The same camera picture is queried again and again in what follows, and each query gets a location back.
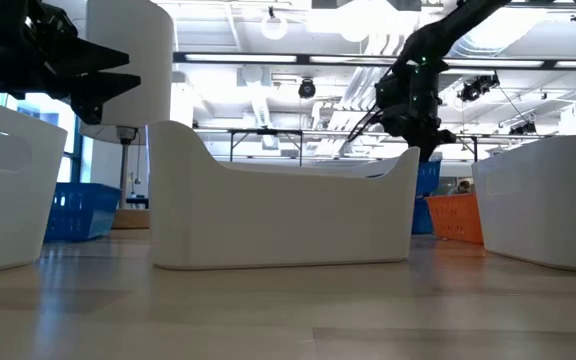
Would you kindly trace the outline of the white shade table lamp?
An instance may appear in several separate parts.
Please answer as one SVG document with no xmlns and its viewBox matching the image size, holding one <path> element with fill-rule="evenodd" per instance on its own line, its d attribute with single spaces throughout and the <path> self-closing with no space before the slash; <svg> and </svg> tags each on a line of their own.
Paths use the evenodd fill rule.
<svg viewBox="0 0 576 360">
<path fill-rule="evenodd" d="M 88 0 L 86 39 L 129 55 L 129 63 L 112 73 L 136 75 L 140 84 L 103 105 L 99 125 L 82 124 L 80 133 L 92 144 L 90 182 L 119 190 L 100 218 L 111 228 L 146 228 L 145 210 L 126 204 L 134 181 L 148 189 L 151 123 L 168 120 L 171 107 L 173 20 L 151 0 Z"/>
</svg>

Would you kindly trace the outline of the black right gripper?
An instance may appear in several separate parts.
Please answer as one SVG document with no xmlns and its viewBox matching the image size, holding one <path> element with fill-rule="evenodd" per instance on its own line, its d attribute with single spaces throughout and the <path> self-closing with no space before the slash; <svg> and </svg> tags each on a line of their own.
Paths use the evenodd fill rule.
<svg viewBox="0 0 576 360">
<path fill-rule="evenodd" d="M 404 138 L 410 146 L 421 146 L 420 162 L 429 162 L 439 145 L 456 142 L 454 133 L 440 129 L 442 120 L 438 115 L 441 104 L 439 73 L 446 69 L 443 62 L 405 64 L 394 67 L 389 73 L 399 78 L 400 102 L 380 109 L 380 124 L 391 136 Z"/>
</svg>

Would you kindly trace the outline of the orange slotted plastic basket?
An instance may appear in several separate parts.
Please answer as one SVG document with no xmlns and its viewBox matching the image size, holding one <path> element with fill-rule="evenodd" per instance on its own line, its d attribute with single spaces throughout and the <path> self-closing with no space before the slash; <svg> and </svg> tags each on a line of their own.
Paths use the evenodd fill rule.
<svg viewBox="0 0 576 360">
<path fill-rule="evenodd" d="M 474 193 L 431 196 L 426 201 L 436 237 L 483 244 L 481 220 Z"/>
</svg>

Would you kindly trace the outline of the large blue slotted plastic basket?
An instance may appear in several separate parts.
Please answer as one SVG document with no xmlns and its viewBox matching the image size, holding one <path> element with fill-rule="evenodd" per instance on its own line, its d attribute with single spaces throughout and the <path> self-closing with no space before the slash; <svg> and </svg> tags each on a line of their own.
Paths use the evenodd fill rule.
<svg viewBox="0 0 576 360">
<path fill-rule="evenodd" d="M 420 162 L 417 172 L 416 196 L 427 196 L 439 186 L 441 162 Z"/>
</svg>

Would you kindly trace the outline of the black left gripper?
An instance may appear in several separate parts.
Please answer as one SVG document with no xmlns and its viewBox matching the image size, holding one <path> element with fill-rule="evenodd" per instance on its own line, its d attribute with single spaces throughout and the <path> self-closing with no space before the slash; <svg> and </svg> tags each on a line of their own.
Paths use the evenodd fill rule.
<svg viewBox="0 0 576 360">
<path fill-rule="evenodd" d="M 87 125 L 102 122 L 103 105 L 138 87 L 141 77 L 120 73 L 77 73 L 129 63 L 127 53 L 78 38 L 67 12 L 43 0 L 0 0 L 0 93 L 30 92 L 70 97 Z"/>
</svg>

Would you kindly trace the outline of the white plastic storage basket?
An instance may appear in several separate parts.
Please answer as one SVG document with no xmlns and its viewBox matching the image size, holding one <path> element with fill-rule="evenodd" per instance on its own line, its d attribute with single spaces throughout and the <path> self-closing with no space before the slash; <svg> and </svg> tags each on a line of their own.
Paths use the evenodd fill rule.
<svg viewBox="0 0 576 360">
<path fill-rule="evenodd" d="M 420 150 L 374 177 L 222 164 L 178 122 L 147 127 L 153 265 L 178 270 L 397 262 L 410 251 Z"/>
<path fill-rule="evenodd" d="M 37 260 L 67 132 L 0 105 L 0 270 Z"/>
<path fill-rule="evenodd" d="M 487 251 L 576 271 L 576 135 L 491 156 L 472 172 Z"/>
</svg>

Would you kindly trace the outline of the long black ceiling light beam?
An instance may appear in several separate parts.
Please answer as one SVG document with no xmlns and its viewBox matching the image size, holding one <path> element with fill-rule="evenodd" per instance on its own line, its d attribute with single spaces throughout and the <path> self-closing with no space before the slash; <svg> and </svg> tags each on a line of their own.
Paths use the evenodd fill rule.
<svg viewBox="0 0 576 360">
<path fill-rule="evenodd" d="M 174 63 L 389 67 L 396 56 L 174 52 Z M 576 59 L 445 58 L 455 69 L 576 71 Z"/>
</svg>

